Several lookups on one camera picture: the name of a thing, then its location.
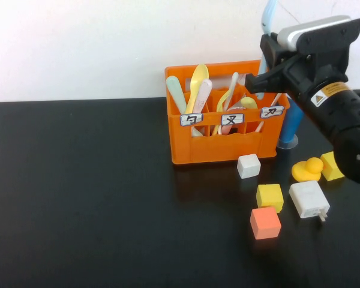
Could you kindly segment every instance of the orange plastic basket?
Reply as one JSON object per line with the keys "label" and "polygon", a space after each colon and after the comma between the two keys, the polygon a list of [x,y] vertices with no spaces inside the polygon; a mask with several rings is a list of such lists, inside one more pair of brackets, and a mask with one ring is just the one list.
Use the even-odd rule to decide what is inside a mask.
{"label": "orange plastic basket", "polygon": [[[230,77],[234,72],[239,74],[257,74],[260,61],[233,62],[220,64],[207,64],[209,78]],[[166,78],[176,76],[185,91],[185,83],[193,75],[196,65],[168,67],[165,70]],[[216,106],[228,87],[212,89],[207,103],[203,109],[201,122],[183,126],[181,114],[167,89],[167,114],[169,125],[170,146],[172,161],[175,164],[189,164],[202,162],[217,162],[237,160],[242,155],[257,154],[259,158],[269,158],[276,156],[276,145],[280,135],[281,126],[284,121],[286,110],[289,108],[289,101],[283,94],[277,106],[283,106],[275,115],[267,115],[269,106],[276,94],[266,93],[262,100],[258,100],[255,95],[251,95],[244,86],[237,84],[232,96],[231,104],[241,99],[244,93],[248,97],[255,99],[258,109],[242,109],[229,112],[216,112]],[[190,93],[184,93],[185,100],[188,102]],[[211,135],[214,125],[221,124],[223,115],[243,114],[243,123],[235,124],[237,132],[230,135]],[[260,122],[264,121],[261,132],[255,132]],[[196,127],[203,131],[205,136],[192,137],[191,127]]]}

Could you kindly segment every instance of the white cube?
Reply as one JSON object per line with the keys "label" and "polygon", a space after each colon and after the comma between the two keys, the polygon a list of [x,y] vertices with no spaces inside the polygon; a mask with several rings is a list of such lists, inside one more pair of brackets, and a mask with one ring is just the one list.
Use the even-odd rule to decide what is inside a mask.
{"label": "white cube", "polygon": [[239,157],[238,171],[241,179],[257,176],[260,173],[260,161],[256,154]]}
{"label": "white cube", "polygon": [[289,194],[300,218],[320,216],[329,210],[329,203],[317,181],[293,184],[289,189]]}

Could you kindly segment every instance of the yellow sticker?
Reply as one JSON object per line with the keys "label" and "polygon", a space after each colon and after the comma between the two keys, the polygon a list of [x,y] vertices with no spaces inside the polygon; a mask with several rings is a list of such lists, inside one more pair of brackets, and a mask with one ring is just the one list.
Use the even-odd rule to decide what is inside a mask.
{"label": "yellow sticker", "polygon": [[344,82],[335,82],[331,83],[329,85],[326,85],[324,88],[322,88],[323,93],[330,97],[336,93],[339,93],[341,91],[350,90],[348,86]]}
{"label": "yellow sticker", "polygon": [[341,91],[350,90],[344,82],[335,82],[329,85],[326,85],[321,90],[318,90],[311,98],[311,102],[319,107],[323,104],[330,96],[335,95]]}

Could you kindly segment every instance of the blue tube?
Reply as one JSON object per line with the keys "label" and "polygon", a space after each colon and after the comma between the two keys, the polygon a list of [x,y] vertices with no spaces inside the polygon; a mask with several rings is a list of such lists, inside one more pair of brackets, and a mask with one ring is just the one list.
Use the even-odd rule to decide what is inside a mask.
{"label": "blue tube", "polygon": [[290,108],[287,110],[279,138],[279,141],[283,143],[289,143],[293,140],[293,137],[299,128],[301,119],[304,115],[303,111],[292,99],[288,98],[288,100]]}

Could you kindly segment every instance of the yellow block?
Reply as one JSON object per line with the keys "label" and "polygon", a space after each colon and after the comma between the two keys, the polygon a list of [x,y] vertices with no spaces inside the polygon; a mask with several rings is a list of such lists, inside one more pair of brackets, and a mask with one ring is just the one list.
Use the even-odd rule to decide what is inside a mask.
{"label": "yellow block", "polygon": [[333,151],[323,154],[320,159],[324,164],[322,173],[327,181],[344,177],[344,175],[340,172],[340,169],[337,167]]}
{"label": "yellow block", "polygon": [[259,185],[256,193],[257,206],[275,208],[279,213],[284,204],[283,194],[279,184]]}

